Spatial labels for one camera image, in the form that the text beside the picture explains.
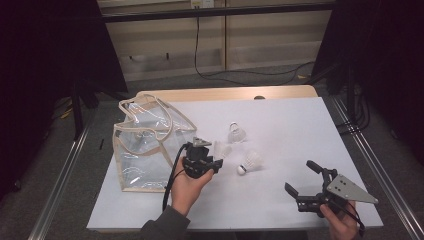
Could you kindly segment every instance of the white ball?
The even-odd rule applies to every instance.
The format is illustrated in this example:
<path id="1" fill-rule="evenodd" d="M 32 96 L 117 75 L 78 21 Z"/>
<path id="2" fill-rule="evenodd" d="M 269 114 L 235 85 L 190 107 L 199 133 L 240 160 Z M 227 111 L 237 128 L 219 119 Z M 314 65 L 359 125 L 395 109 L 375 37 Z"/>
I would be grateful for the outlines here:
<path id="1" fill-rule="evenodd" d="M 239 175 L 244 175 L 244 174 L 246 174 L 246 170 L 244 170 L 244 168 L 240 165 L 240 166 L 237 167 L 237 173 Z"/>

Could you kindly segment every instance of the wire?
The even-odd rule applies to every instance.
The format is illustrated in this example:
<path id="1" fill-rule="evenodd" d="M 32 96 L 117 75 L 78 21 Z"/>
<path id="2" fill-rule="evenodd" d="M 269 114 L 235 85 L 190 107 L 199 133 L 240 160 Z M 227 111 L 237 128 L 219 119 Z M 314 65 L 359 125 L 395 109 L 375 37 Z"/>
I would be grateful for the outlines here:
<path id="1" fill-rule="evenodd" d="M 366 110 L 364 109 L 362 100 L 365 102 Z M 361 94 L 360 97 L 359 97 L 358 104 L 359 103 L 360 103 L 360 109 L 361 109 L 361 113 L 360 113 L 361 117 L 355 120 L 355 122 L 357 124 L 355 126 L 353 126 L 352 129 L 349 129 L 348 131 L 340 132 L 339 134 L 341 136 L 346 135 L 346 134 L 361 132 L 369 126 L 370 121 L 371 121 L 370 108 L 369 108 L 368 101 L 363 94 Z M 350 125 L 350 124 L 355 123 L 355 122 L 352 122 L 352 120 L 347 120 L 345 123 L 336 125 L 336 127 L 343 126 L 343 125 L 347 126 L 347 125 Z"/>
<path id="2" fill-rule="evenodd" d="M 375 14 L 374 14 L 374 17 L 373 17 L 373 20 L 372 20 L 370 31 L 368 32 L 367 38 L 366 38 L 366 40 L 364 42 L 365 44 L 363 45 L 363 48 L 361 49 L 360 54 L 358 54 L 358 56 L 360 56 L 365 51 L 365 48 L 367 47 L 368 42 L 371 39 L 371 35 L 372 35 L 373 31 L 374 31 L 375 23 L 377 22 L 377 17 L 378 17 L 378 14 L 379 14 L 379 10 L 381 8 L 381 2 L 382 2 L 382 0 L 380 0 L 378 2 L 377 8 L 375 9 Z"/>
<path id="3" fill-rule="evenodd" d="M 171 174 L 169 175 L 168 185 L 166 186 L 165 193 L 163 195 L 162 211 L 165 211 L 166 205 L 168 204 L 169 193 L 171 192 L 171 188 L 172 188 L 172 185 L 174 184 L 175 178 L 178 176 L 178 174 L 184 171 L 183 169 L 174 176 L 175 169 L 177 167 L 178 160 L 180 159 L 181 152 L 185 148 L 187 148 L 187 146 L 188 146 L 187 144 L 183 144 L 180 150 L 178 151 L 177 156 L 175 157 L 174 166 L 172 166 Z"/>
<path id="4" fill-rule="evenodd" d="M 348 202 L 348 204 L 352 207 L 353 211 L 355 211 L 355 215 L 353 215 L 351 212 L 349 212 L 348 210 L 346 210 L 346 208 L 344 208 L 344 207 L 340 206 L 339 204 L 337 204 L 335 201 L 330 200 L 329 202 L 331 204 L 333 204 L 334 206 L 336 206 L 337 208 L 339 208 L 341 211 L 343 211 L 345 214 L 347 214 L 349 217 L 351 217 L 353 220 L 355 220 L 359 224 L 359 235 L 361 237 L 363 237 L 364 234 L 365 234 L 365 225 L 364 225 L 364 223 L 362 223 L 361 218 L 359 217 L 359 214 L 356 211 L 356 209 L 353 207 L 353 205 L 350 204 L 350 202 Z"/>
<path id="5" fill-rule="evenodd" d="M 261 72 L 246 71 L 246 70 L 227 70 L 227 71 L 220 71 L 220 72 L 211 73 L 211 74 L 200 73 L 198 68 L 197 68 L 197 51 L 198 51 L 198 47 L 199 47 L 199 31 L 200 31 L 200 23 L 199 22 L 200 22 L 200 20 L 199 20 L 199 18 L 196 18 L 196 20 L 197 20 L 197 32 L 196 32 L 196 48 L 195 48 L 195 52 L 194 52 L 194 68 L 195 68 L 197 74 L 205 80 L 225 81 L 225 82 L 230 82 L 230 83 L 235 83 L 235 84 L 240 84 L 240 85 L 245 85 L 245 86 L 256 86 L 256 85 L 243 83 L 243 82 L 237 82 L 237 81 L 233 81 L 233 80 L 225 79 L 225 78 L 209 78 L 209 77 L 216 76 L 216 75 L 223 74 L 223 73 L 248 73 L 248 74 L 257 74 L 257 75 L 265 75 L 265 76 L 278 76 L 278 75 L 284 75 L 284 74 L 294 72 L 293 76 L 288 81 L 277 84 L 277 86 L 280 86 L 280 85 L 284 85 L 284 84 L 287 84 L 287 83 L 293 81 L 294 78 L 296 77 L 297 71 L 300 68 L 307 66 L 309 64 L 315 63 L 314 61 L 306 62 L 306 63 L 303 63 L 303 64 L 299 65 L 298 67 L 292 69 L 292 70 L 285 71 L 285 72 L 279 72 L 279 73 L 261 73 Z"/>

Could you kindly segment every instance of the aluminum rail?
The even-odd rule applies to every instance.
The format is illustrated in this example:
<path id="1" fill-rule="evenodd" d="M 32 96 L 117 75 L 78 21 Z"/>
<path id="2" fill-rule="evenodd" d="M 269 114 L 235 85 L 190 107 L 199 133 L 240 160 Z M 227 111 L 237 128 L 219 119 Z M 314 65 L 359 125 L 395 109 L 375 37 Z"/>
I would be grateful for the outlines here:
<path id="1" fill-rule="evenodd" d="M 83 129 L 82 133 L 80 134 L 79 138 L 74 141 L 71 150 L 69 151 L 68 157 L 66 158 L 65 164 L 62 168 L 62 171 L 59 174 L 59 177 L 53 187 L 53 190 L 51 191 L 50 196 L 46 204 L 44 205 L 44 208 L 41 211 L 40 216 L 38 217 L 37 222 L 35 223 L 28 240 L 45 239 L 47 232 L 50 228 L 50 224 L 62 199 L 62 195 L 65 191 L 68 180 L 71 176 L 72 170 L 75 166 L 76 161 L 78 160 L 79 153 L 81 152 L 81 149 L 84 146 L 88 131 L 93 125 L 96 111 L 97 109 L 90 110 L 87 124 Z"/>
<path id="2" fill-rule="evenodd" d="M 340 98 L 332 98 L 332 100 L 343 121 L 348 122 L 349 118 L 346 114 L 347 108 L 343 101 Z M 357 126 L 355 125 L 349 124 L 348 129 L 349 131 L 353 131 L 351 136 L 358 145 L 359 150 L 362 152 L 365 160 L 369 164 L 383 191 L 386 193 L 387 198 L 389 199 L 394 210 L 398 214 L 400 220 L 411 236 L 411 239 L 424 239 L 423 228 L 421 227 L 406 200 L 402 197 L 396 186 L 393 184 L 386 170 L 384 170 L 383 165 L 381 165 L 380 160 L 375 155 L 364 135 L 361 133 L 361 131 L 357 131 Z"/>
<path id="3" fill-rule="evenodd" d="M 131 22 L 131 21 L 147 21 L 147 20 L 160 20 L 160 19 L 216 17 L 216 16 L 232 16 L 232 15 L 283 13 L 283 12 L 310 12 L 310 11 L 333 10 L 338 5 L 340 5 L 338 2 L 320 2 L 320 3 L 282 4 L 282 5 L 252 6 L 252 7 L 202 8 L 202 9 L 172 10 L 172 11 L 163 11 L 163 12 L 103 14 L 101 19 L 106 23 L 112 23 L 112 22 Z"/>

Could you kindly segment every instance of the small white object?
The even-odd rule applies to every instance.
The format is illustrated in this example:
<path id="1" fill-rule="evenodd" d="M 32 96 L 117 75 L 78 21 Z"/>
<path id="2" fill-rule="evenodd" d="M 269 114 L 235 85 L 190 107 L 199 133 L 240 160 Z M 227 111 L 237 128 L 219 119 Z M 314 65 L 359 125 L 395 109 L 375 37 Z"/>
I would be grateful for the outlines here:
<path id="1" fill-rule="evenodd" d="M 244 175 L 246 172 L 257 170 L 262 166 L 263 162 L 263 158 L 257 152 L 250 150 L 246 155 L 244 163 L 237 167 L 237 173 Z"/>
<path id="2" fill-rule="evenodd" d="M 230 155 L 231 151 L 233 150 L 229 144 L 219 141 L 214 142 L 213 149 L 213 157 L 215 160 L 225 159 L 226 157 L 228 157 L 228 155 Z"/>
<path id="3" fill-rule="evenodd" d="M 230 133 L 228 134 L 229 143 L 241 143 L 246 138 L 246 132 L 243 128 L 239 127 L 237 123 L 231 123 Z"/>
<path id="4" fill-rule="evenodd" d="M 213 8 L 215 7 L 214 0 L 203 0 L 202 8 Z"/>
<path id="5" fill-rule="evenodd" d="M 203 1 L 202 0 L 191 0 L 191 8 L 192 9 L 197 9 L 197 8 L 202 8 L 202 4 Z"/>

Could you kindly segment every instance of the gray carpet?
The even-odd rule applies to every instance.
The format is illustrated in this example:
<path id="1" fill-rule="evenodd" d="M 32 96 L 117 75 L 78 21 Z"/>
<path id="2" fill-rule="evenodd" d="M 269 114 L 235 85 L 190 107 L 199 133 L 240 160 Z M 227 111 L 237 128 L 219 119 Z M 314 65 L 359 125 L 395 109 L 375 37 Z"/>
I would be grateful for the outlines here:
<path id="1" fill-rule="evenodd" d="M 275 73 L 290 70 L 293 67 L 281 66 L 255 70 Z M 312 65 L 305 66 L 297 74 L 307 75 L 311 72 L 311 69 Z M 292 75 L 266 76 L 225 73 L 219 77 L 240 81 L 248 85 L 266 86 L 280 85 L 289 81 Z M 304 79 L 295 78 L 290 84 L 302 84 L 304 81 Z M 205 80 L 197 75 L 190 75 L 129 82 L 130 93 L 127 96 L 132 97 L 141 90 L 235 86 L 240 85 L 220 80 Z M 341 123 L 342 120 L 326 93 L 325 83 L 320 82 L 315 87 L 326 102 L 334 122 Z M 94 127 L 90 129 L 77 159 L 46 239 L 138 239 L 137 233 L 100 234 L 86 229 L 112 156 L 113 123 L 123 120 L 123 114 L 117 108 L 116 101 L 101 94 L 99 98 L 101 102 L 95 112 Z M 57 109 L 56 114 L 60 114 L 61 111 L 63 111 L 63 108 Z M 84 116 L 88 116 L 89 111 L 84 109 Z M 0 203 L 0 239 L 27 239 L 30 235 L 69 153 L 74 134 L 73 129 L 72 115 L 54 121 L 43 147 L 21 180 L 22 190 L 8 194 Z M 421 196 L 424 194 L 424 185 L 422 184 L 424 168 L 415 160 L 408 146 L 394 139 L 390 131 L 390 126 L 387 125 L 378 111 L 371 107 L 371 122 L 363 133 L 394 184 L 419 221 L 423 222 L 424 202 L 421 200 Z M 367 229 L 364 239 L 410 239 L 403 223 L 371 172 L 353 138 L 350 135 L 345 135 L 342 139 L 366 183 L 368 191 L 380 200 L 376 207 L 383 220 L 384 227 Z M 310 240 L 329 239 L 327 229 L 314 229 L 308 231 L 307 234 Z M 275 233 L 275 236 L 273 239 L 282 239 L 278 233 Z M 215 239 L 225 239 L 225 237 L 221 235 Z"/>

